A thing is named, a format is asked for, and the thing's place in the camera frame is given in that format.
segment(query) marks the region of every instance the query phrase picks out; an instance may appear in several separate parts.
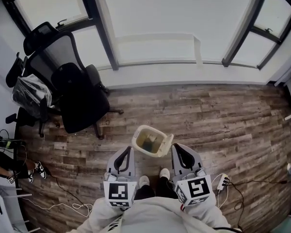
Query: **plastic bag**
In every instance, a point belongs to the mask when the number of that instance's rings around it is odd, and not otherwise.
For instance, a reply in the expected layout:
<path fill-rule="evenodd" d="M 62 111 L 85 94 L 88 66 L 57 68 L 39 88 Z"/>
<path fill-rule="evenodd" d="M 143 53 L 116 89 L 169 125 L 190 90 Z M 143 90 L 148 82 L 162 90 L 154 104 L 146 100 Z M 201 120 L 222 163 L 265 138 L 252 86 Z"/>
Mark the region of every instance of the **plastic bag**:
<path fill-rule="evenodd" d="M 12 93 L 12 100 L 31 116 L 40 118 L 40 101 L 46 98 L 51 106 L 52 95 L 48 87 L 36 76 L 18 77 Z"/>

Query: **desk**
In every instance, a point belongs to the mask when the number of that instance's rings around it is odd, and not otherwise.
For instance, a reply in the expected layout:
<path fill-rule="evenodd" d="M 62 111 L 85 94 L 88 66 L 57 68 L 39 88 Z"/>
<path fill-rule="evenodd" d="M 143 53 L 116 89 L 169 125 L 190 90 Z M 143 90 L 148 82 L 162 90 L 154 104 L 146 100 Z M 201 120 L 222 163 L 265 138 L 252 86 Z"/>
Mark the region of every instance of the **desk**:
<path fill-rule="evenodd" d="M 27 231 L 25 223 L 28 221 L 23 220 L 18 205 L 19 197 L 31 196 L 31 194 L 17 195 L 17 190 L 21 190 L 21 188 L 0 185 L 0 232 L 35 232 L 40 228 Z"/>

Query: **black sneaker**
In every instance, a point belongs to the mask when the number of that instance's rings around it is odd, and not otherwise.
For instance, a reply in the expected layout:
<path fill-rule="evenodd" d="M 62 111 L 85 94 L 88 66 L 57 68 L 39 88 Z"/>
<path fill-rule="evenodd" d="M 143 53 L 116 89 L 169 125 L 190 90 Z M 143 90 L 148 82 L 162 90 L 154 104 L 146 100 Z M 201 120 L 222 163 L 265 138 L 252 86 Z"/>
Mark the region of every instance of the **black sneaker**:
<path fill-rule="evenodd" d="M 44 168 L 43 168 L 41 162 L 37 161 L 35 163 L 38 165 L 38 167 L 35 170 L 41 175 L 41 177 L 43 179 L 46 179 L 47 178 L 47 173 L 44 171 Z"/>
<path fill-rule="evenodd" d="M 29 175 L 28 180 L 30 183 L 32 183 L 33 182 L 33 169 L 28 170 L 28 175 Z"/>

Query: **window frame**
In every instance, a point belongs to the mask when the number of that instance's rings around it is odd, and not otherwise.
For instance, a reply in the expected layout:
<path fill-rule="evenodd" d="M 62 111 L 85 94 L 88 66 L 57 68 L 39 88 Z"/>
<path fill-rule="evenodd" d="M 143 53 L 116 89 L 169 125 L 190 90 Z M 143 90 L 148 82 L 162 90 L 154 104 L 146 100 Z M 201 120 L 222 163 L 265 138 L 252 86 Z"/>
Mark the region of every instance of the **window frame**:
<path fill-rule="evenodd" d="M 286 24 L 286 27 L 282 31 L 282 34 L 280 37 L 276 37 L 275 35 L 271 34 L 270 32 L 260 29 L 256 26 L 254 26 L 256 19 L 259 16 L 259 13 L 261 11 L 261 8 L 264 4 L 265 0 L 255 0 L 250 12 L 248 13 L 248 17 L 245 19 L 243 26 L 241 27 L 238 36 L 235 38 L 232 46 L 229 48 L 229 51 L 225 55 L 225 57 L 222 59 L 222 65 L 224 67 L 228 67 L 230 64 L 232 64 L 232 61 L 234 57 L 236 56 L 237 52 L 241 48 L 242 44 L 244 43 L 245 39 L 247 38 L 248 34 L 250 32 L 258 34 L 262 37 L 265 37 L 273 42 L 275 42 L 275 46 L 270 50 L 270 52 L 264 57 L 264 59 L 257 65 L 255 68 L 258 68 L 261 70 L 267 62 L 273 57 L 273 55 L 276 53 L 276 51 L 279 49 L 281 44 L 285 41 L 287 38 L 289 32 L 291 31 L 291 17 Z M 285 0 L 290 6 L 291 6 L 291 0 Z"/>
<path fill-rule="evenodd" d="M 111 67 L 113 70 L 118 70 L 119 64 L 115 57 L 111 42 L 108 38 L 108 33 L 103 26 L 102 18 L 99 14 L 96 0 L 82 0 L 82 1 L 86 9 L 88 18 L 85 19 L 83 18 L 68 24 L 65 24 L 65 21 L 61 21 L 57 23 L 57 26 L 55 28 L 60 32 L 62 31 L 73 32 L 80 29 L 96 26 L 97 32 L 101 39 L 102 45 L 106 51 Z M 16 6 L 15 0 L 2 0 L 2 2 L 14 23 L 17 25 L 22 34 L 26 37 L 31 32 L 31 29 L 29 28 L 27 22 L 25 21 L 24 17 L 22 16 L 18 7 Z"/>

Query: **window handle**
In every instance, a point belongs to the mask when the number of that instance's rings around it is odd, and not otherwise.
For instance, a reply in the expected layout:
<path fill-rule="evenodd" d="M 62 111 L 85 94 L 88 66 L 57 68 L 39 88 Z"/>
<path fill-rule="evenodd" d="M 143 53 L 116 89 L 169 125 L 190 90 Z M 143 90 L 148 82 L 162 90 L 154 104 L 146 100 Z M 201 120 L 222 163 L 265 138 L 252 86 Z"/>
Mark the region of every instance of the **window handle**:
<path fill-rule="evenodd" d="M 61 21 L 57 22 L 58 27 L 63 26 L 63 24 L 60 24 L 63 21 L 67 21 L 67 19 L 64 19 L 64 20 L 61 20 Z"/>
<path fill-rule="evenodd" d="M 271 30 L 270 28 L 267 28 L 265 31 L 266 31 L 267 33 L 270 33 L 270 31 L 273 32 L 273 30 Z"/>

